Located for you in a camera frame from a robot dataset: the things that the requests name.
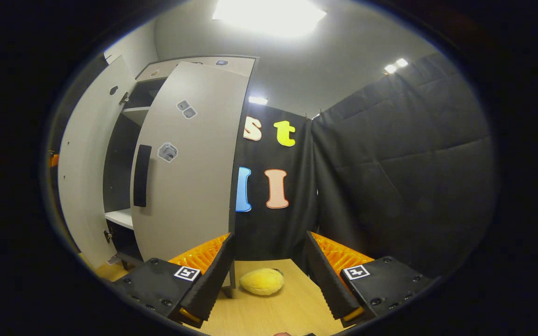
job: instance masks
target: yellow plush toy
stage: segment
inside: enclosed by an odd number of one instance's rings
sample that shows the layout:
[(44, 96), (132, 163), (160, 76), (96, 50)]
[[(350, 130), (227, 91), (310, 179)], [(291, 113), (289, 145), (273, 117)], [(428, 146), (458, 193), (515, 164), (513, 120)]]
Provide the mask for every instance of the yellow plush toy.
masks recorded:
[(282, 287), (283, 275), (278, 270), (261, 268), (241, 276), (240, 285), (257, 295), (271, 295)]

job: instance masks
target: black curtain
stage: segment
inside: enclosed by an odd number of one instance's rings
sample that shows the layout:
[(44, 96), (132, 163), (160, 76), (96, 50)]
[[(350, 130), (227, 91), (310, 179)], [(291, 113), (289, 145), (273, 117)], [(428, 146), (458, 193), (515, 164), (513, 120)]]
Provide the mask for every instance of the black curtain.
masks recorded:
[(480, 241), (499, 189), (484, 111), (441, 53), (311, 124), (319, 233), (436, 277)]
[[(235, 162), (252, 170), (248, 177), (248, 203), (252, 209), (235, 214), (237, 260), (267, 260), (291, 258), (303, 271), (304, 235), (315, 230), (317, 187), (312, 159), (310, 119), (265, 105), (248, 104), (245, 114), (261, 122), (262, 137), (258, 141), (243, 138), (236, 142)], [(277, 141), (279, 121), (289, 121), (295, 132), (292, 147)], [(284, 194), (289, 206), (267, 208), (269, 180), (265, 170), (285, 170)]]

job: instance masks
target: ceiling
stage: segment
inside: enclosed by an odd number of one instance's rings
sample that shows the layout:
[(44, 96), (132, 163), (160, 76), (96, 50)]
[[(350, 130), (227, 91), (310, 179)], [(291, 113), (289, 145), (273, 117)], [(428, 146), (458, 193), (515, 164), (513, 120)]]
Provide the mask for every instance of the ceiling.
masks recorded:
[(260, 61), (250, 94), (267, 105), (314, 117), (380, 79), (387, 64), (435, 47), (385, 13), (350, 0), (311, 0), (327, 12), (310, 34), (284, 38), (213, 21), (216, 0), (191, 0), (156, 20), (160, 60), (190, 55), (248, 55)]

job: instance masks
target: grey sticker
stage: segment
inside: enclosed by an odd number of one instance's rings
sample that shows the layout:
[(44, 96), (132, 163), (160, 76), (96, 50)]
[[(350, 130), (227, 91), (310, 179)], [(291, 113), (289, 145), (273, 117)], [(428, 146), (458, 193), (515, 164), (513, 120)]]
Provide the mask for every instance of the grey sticker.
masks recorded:
[(177, 103), (176, 106), (177, 106), (177, 109), (179, 109), (180, 111), (184, 111), (185, 109), (190, 107), (190, 104), (188, 104), (186, 100), (182, 100), (181, 102)]
[(196, 115), (196, 111), (193, 108), (189, 108), (182, 113), (186, 119), (190, 119)]
[(159, 147), (157, 156), (167, 162), (171, 162), (171, 160), (177, 157), (177, 148), (171, 142), (166, 142), (163, 146)]
[(344, 273), (346, 273), (346, 276), (350, 280), (354, 280), (354, 279), (358, 279), (359, 277), (365, 277), (365, 276), (371, 275), (371, 273), (367, 272), (367, 270), (365, 269), (365, 266), (363, 265), (353, 266), (350, 268), (344, 268)]
[(197, 270), (196, 268), (182, 266), (173, 276), (188, 281), (194, 281), (198, 273), (200, 273), (200, 270)]

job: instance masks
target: orange object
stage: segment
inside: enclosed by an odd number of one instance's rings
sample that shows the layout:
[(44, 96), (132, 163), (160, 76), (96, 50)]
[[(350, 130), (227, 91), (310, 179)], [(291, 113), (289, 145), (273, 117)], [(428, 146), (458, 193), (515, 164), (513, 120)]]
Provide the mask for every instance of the orange object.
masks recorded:
[(314, 240), (317, 242), (317, 245), (319, 245), (321, 251), (323, 251), (325, 257), (327, 257), (327, 261), (329, 261), (331, 268), (333, 268), (335, 274), (340, 277), (340, 280), (342, 281), (342, 283), (344, 283), (344, 285), (346, 285), (346, 283), (344, 282), (344, 280), (342, 280), (342, 276), (340, 276), (341, 270), (352, 266), (366, 264), (367, 262), (375, 260), (371, 257), (363, 255), (360, 252), (354, 251), (350, 247), (334, 242), (329, 238), (325, 238), (314, 232), (310, 233), (314, 237)]
[(58, 162), (59, 162), (59, 154), (53, 155), (51, 157), (51, 160), (49, 161), (49, 166), (55, 167), (57, 166)]
[(194, 249), (178, 255), (169, 262), (180, 266), (196, 268), (200, 270), (201, 274), (205, 274), (228, 236), (230, 236), (229, 233), (211, 239), (209, 242), (198, 245)]

